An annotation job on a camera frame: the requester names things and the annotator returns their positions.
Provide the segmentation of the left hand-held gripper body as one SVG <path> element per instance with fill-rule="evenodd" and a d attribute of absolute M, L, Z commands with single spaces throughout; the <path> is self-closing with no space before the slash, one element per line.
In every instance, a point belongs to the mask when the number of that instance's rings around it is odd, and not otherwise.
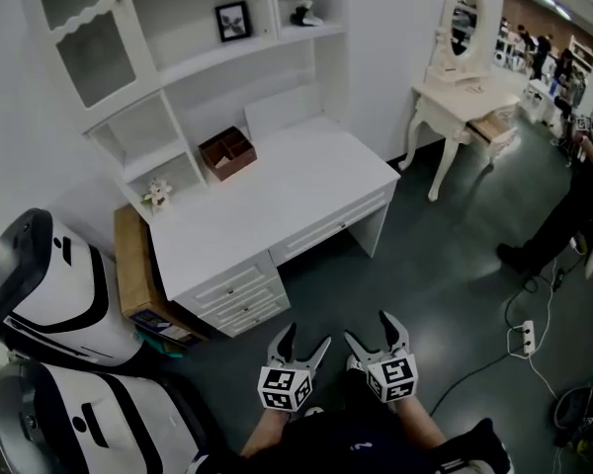
<path fill-rule="evenodd" d="M 257 390 L 265 409 L 294 413 L 311 395 L 312 364 L 296 360 L 285 362 L 275 356 L 261 367 Z"/>

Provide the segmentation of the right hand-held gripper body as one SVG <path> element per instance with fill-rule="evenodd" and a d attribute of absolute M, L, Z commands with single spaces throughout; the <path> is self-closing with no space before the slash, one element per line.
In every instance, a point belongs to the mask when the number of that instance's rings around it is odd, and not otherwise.
<path fill-rule="evenodd" d="M 398 354 L 367 366 L 368 386 L 385 404 L 415 394 L 418 371 L 415 355 L 400 349 Z"/>

